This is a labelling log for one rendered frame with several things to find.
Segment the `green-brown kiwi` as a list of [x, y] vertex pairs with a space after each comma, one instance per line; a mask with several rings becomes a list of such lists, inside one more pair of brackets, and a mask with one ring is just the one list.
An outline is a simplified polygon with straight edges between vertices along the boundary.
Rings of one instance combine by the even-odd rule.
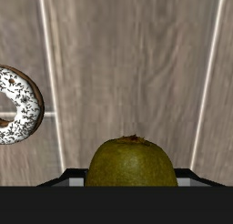
[[86, 187], [176, 187], [166, 152], [136, 135], [110, 139], [93, 156]]

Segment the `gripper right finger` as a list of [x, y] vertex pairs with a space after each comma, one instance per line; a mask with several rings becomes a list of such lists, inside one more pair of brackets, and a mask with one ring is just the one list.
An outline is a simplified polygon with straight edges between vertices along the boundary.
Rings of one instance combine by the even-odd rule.
[[176, 168], [175, 173], [180, 187], [223, 187], [223, 184], [199, 177], [189, 168]]

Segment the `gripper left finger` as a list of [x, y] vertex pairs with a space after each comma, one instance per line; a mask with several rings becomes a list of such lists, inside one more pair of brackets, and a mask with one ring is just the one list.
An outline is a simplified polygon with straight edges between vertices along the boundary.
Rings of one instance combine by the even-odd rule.
[[40, 184], [40, 187], [83, 187], [87, 168], [67, 168], [59, 177]]

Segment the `white sprinkled donut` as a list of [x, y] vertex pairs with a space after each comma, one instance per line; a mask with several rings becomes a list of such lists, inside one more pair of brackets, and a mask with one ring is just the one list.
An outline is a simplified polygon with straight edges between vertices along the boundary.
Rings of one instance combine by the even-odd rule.
[[0, 118], [0, 145], [12, 145], [36, 132], [45, 113], [44, 99], [29, 76], [4, 65], [0, 65], [0, 93], [16, 107], [13, 120]]

